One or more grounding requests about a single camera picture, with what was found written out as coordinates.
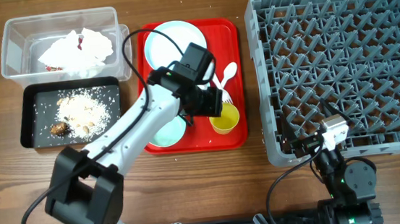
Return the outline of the yellow plastic cup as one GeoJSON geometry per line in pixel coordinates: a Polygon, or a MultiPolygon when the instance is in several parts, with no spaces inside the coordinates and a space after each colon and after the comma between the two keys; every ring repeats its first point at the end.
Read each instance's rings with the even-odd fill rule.
{"type": "Polygon", "coordinates": [[[228,134],[239,123],[240,113],[232,103],[223,103],[219,117],[209,117],[210,124],[218,134],[228,134]]]}

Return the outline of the red snack wrapper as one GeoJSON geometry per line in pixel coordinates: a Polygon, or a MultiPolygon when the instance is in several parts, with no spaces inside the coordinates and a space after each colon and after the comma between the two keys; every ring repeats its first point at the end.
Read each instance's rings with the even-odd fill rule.
{"type": "Polygon", "coordinates": [[[50,68],[70,70],[85,65],[80,38],[60,38],[38,60],[50,68]]]}

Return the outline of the white napkin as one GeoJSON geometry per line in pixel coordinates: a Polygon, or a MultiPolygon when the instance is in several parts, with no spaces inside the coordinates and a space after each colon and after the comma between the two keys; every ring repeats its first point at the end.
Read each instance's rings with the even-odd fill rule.
{"type": "Polygon", "coordinates": [[[80,35],[71,31],[48,48],[38,61],[49,71],[67,71],[69,76],[87,79],[97,75],[114,50],[109,38],[83,28],[80,35]]]}

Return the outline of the green bowl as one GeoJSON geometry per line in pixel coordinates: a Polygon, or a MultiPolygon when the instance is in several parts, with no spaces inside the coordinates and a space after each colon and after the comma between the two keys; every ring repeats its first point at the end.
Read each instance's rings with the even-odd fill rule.
{"type": "Polygon", "coordinates": [[[150,143],[161,148],[173,146],[183,138],[186,126],[186,121],[177,116],[165,124],[151,139],[150,143]]]}

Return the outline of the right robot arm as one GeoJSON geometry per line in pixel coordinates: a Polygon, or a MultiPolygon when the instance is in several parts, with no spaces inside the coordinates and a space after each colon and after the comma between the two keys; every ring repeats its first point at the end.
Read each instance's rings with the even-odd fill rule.
{"type": "Polygon", "coordinates": [[[379,205],[372,203],[377,182],[376,165],[367,158],[345,158],[339,144],[350,132],[349,117],[320,100],[325,118],[308,137],[294,133],[287,120],[281,122],[281,145],[298,158],[308,156],[314,163],[330,199],[318,202],[314,224],[383,224],[379,205]]]}

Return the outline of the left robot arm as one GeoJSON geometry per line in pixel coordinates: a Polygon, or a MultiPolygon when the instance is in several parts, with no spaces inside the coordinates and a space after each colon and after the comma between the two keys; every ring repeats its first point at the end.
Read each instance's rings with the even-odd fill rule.
{"type": "Polygon", "coordinates": [[[63,224],[124,224],[124,175],[156,133],[180,113],[220,116],[221,90],[201,90],[216,60],[194,43],[169,69],[153,70],[137,102],[103,135],[56,158],[44,210],[63,224]]]}

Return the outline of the rice and food leftovers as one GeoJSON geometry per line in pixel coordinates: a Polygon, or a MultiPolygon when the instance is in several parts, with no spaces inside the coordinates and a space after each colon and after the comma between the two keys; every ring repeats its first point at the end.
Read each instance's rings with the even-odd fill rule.
{"type": "Polygon", "coordinates": [[[87,143],[119,119],[117,85],[39,92],[33,101],[33,146],[87,143]]]}

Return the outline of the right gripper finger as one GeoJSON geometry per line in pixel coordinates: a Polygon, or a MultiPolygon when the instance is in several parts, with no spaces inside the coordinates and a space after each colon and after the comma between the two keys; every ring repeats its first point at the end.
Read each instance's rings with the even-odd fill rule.
{"type": "Polygon", "coordinates": [[[350,123],[350,118],[342,113],[339,109],[334,108],[325,99],[320,99],[320,104],[323,107],[323,114],[329,118],[330,116],[340,115],[348,124],[350,123]]]}
{"type": "Polygon", "coordinates": [[[280,122],[282,129],[281,149],[284,152],[288,152],[294,149],[294,146],[297,142],[297,137],[296,134],[294,133],[292,126],[289,124],[289,122],[286,120],[286,117],[283,114],[280,115],[280,122]]]}

